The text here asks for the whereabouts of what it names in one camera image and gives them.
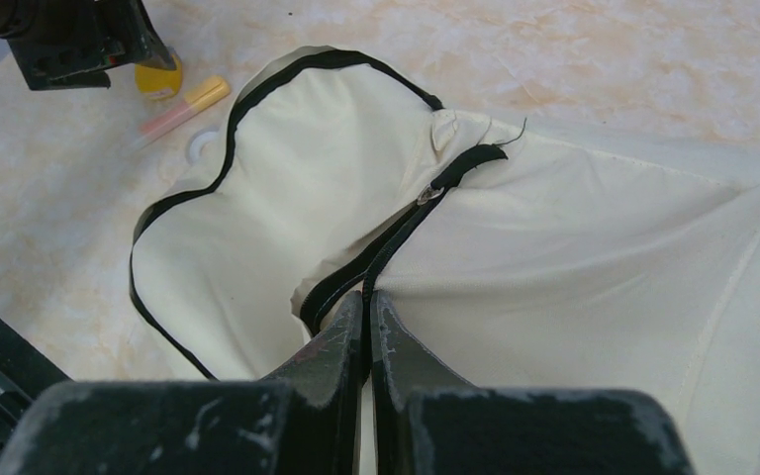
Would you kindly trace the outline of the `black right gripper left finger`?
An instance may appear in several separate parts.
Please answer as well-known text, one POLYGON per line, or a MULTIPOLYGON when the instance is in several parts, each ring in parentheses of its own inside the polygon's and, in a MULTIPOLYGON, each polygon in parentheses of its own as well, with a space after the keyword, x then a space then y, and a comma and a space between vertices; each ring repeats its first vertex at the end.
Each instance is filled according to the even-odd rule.
POLYGON ((362 301, 255 381, 64 382, 20 420, 0 474, 354 474, 362 301))

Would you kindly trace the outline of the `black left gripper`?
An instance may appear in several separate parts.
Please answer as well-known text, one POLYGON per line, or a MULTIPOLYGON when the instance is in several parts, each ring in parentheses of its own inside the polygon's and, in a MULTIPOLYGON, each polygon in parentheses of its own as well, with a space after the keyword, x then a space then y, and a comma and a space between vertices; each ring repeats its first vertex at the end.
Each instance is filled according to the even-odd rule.
POLYGON ((175 71, 142 1, 42 1, 27 34, 8 40, 33 91, 108 88, 126 64, 175 71))

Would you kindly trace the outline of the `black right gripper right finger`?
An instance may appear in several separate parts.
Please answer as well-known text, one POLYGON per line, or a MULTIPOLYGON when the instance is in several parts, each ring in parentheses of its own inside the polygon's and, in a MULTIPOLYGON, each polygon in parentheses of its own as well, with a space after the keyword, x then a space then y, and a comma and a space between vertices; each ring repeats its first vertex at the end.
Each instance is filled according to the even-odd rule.
POLYGON ((630 390, 483 388, 369 304, 381 474, 691 474, 670 416, 630 390))

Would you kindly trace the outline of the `yellow eraser block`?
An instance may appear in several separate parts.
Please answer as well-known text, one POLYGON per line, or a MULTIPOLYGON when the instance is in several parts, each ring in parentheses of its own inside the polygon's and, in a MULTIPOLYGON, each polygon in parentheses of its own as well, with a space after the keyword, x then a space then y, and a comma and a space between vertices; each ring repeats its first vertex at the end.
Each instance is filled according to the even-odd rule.
POLYGON ((183 83, 182 61, 174 48, 169 52, 175 64, 174 70, 165 70, 137 64, 134 80, 137 89, 147 99, 160 101, 176 96, 183 83))

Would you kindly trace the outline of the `pink orange marker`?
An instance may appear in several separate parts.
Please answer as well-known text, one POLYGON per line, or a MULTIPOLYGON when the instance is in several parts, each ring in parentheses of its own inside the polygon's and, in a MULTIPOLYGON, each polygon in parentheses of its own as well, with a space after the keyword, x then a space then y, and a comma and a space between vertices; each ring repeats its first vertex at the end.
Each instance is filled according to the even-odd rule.
POLYGON ((231 92, 229 82, 220 75, 212 75, 182 95, 181 101, 154 116, 138 127, 133 141, 141 149, 214 106, 231 92))

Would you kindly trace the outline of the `cream canvas backpack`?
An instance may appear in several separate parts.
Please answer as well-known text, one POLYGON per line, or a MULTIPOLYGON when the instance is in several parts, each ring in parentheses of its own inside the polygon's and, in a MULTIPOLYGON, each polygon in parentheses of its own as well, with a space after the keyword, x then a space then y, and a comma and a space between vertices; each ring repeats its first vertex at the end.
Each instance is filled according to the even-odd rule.
POLYGON ((445 107, 301 47, 142 214, 131 299, 185 379, 252 379, 359 286, 480 385, 614 387, 700 474, 760 466, 760 152, 445 107))

